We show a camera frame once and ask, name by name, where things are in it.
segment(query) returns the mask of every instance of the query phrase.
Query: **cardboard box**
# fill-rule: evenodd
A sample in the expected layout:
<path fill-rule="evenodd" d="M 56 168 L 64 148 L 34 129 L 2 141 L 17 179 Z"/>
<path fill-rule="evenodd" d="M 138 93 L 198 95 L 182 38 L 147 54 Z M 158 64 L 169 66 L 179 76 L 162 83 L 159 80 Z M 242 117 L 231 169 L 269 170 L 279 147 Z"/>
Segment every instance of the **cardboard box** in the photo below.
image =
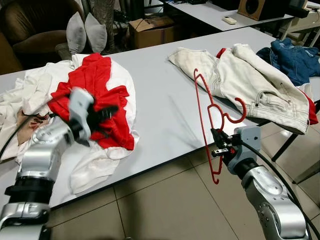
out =
<path fill-rule="evenodd" d="M 135 49 L 179 41 L 181 28 L 167 17 L 137 19 L 129 22 L 130 41 Z"/>

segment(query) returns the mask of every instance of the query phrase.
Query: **brown leather sofa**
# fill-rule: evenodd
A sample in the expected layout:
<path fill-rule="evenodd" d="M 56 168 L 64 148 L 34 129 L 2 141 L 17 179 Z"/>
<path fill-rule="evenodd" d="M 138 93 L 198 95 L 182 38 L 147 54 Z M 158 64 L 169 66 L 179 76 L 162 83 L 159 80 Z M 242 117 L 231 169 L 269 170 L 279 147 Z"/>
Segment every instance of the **brown leather sofa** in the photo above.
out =
<path fill-rule="evenodd" d="M 31 69 L 60 61 L 55 47 L 67 42 L 67 24 L 76 12 L 83 16 L 74 0 L 14 0 L 3 6 L 0 9 L 0 74 L 19 71 L 21 66 Z M 3 69 L 8 65 L 8 58 L 15 62 L 15 67 Z"/>

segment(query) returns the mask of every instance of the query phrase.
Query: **wooden speaker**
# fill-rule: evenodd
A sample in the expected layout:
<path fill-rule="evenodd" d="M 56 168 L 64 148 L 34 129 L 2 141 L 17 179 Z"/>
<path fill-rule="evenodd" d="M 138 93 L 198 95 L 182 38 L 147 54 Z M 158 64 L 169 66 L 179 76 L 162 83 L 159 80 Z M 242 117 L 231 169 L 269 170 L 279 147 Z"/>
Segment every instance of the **wooden speaker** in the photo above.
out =
<path fill-rule="evenodd" d="M 238 13 L 261 21 L 281 18 L 285 15 L 290 0 L 241 0 Z"/>

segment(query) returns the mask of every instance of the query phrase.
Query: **table surface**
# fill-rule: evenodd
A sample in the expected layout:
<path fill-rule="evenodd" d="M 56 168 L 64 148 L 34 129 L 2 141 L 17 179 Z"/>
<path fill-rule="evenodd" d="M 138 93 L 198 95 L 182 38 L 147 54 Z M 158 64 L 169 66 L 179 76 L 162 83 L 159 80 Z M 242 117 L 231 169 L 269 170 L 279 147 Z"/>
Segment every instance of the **table surface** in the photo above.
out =
<path fill-rule="evenodd" d="M 172 2 L 168 3 L 169 5 L 175 7 L 178 10 L 183 11 L 184 13 L 195 17 L 196 19 L 201 20 L 216 29 L 221 31 L 228 31 L 233 29 L 240 29 L 244 27 L 249 27 L 253 25 L 258 25 L 262 23 L 283 20 L 293 18 L 291 15 L 284 15 L 284 17 L 272 18 L 262 21 L 256 21 L 249 17 L 243 16 L 237 13 L 238 10 L 225 10 L 219 6 L 216 6 L 210 2 L 204 4 L 196 4 L 192 5 L 190 3 L 181 3 L 181 4 L 173 4 Z M 237 21 L 236 24 L 228 24 L 222 20 L 224 17 L 230 17 Z"/>
<path fill-rule="evenodd" d="M 89 151 L 75 143 L 62 156 L 50 206 L 55 207 L 76 197 L 91 194 L 95 190 L 204 146 L 194 82 L 168 61 L 168 55 L 178 47 L 206 49 L 215 55 L 221 48 L 232 47 L 236 43 L 249 44 L 254 51 L 258 51 L 269 46 L 273 40 L 271 36 L 247 27 L 110 55 L 114 61 L 126 68 L 133 78 L 137 109 L 134 128 L 140 134 L 140 141 L 133 153 L 120 161 L 114 174 L 106 181 L 80 194 L 72 195 L 68 187 L 69 176 L 83 154 Z M 1 75 L 1 91 L 13 88 L 16 78 L 23 76 L 24 72 Z M 203 90 L 199 96 L 208 142 L 212 143 L 209 118 L 205 115 L 209 98 Z M 220 100 L 215 101 L 231 117 L 240 117 L 240 113 L 233 107 Z M 221 123 L 219 114 L 213 113 L 213 122 L 218 128 Z M 253 124 L 247 119 L 239 124 L 226 121 L 224 131 L 230 135 L 236 127 Z M 14 183 L 17 169 L 13 161 L 0 164 L 0 175 L 3 174 L 0 176 L 1 194 L 7 186 Z M 0 210 L 8 199 L 8 196 L 1 197 Z"/>

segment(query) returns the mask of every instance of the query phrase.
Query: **blue jeans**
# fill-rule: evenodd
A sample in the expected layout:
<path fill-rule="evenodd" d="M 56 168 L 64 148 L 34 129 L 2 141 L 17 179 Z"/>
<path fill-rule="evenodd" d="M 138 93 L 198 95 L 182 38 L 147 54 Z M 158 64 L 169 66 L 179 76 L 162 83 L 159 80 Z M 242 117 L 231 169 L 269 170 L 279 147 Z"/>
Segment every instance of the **blue jeans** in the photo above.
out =
<path fill-rule="evenodd" d="M 271 43 L 271 48 L 263 48 L 257 55 L 286 74 L 295 86 L 309 83 L 309 77 L 320 76 L 318 48 L 294 46 L 290 38 Z"/>

